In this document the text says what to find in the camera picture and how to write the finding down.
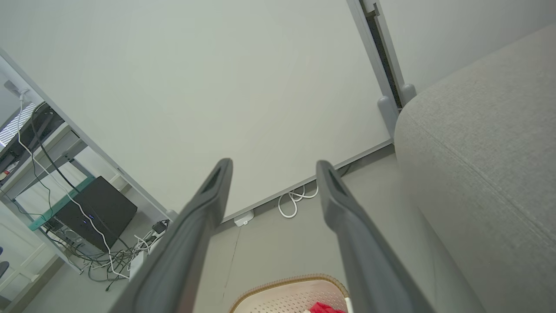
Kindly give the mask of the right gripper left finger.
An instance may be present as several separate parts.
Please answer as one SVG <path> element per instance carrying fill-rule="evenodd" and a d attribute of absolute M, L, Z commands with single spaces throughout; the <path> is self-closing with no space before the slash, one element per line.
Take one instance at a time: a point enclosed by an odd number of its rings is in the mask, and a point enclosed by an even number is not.
<path fill-rule="evenodd" d="M 221 224 L 233 175 L 224 158 L 168 227 L 111 307 L 112 313 L 192 313 L 210 238 Z"/>

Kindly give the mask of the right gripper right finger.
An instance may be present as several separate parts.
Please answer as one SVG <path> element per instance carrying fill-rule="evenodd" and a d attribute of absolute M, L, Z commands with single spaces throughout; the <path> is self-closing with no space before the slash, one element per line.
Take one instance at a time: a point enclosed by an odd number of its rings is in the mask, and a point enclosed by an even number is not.
<path fill-rule="evenodd" d="M 337 236 L 356 313 L 433 313 L 434 307 L 336 169 L 316 163 L 324 220 Z"/>

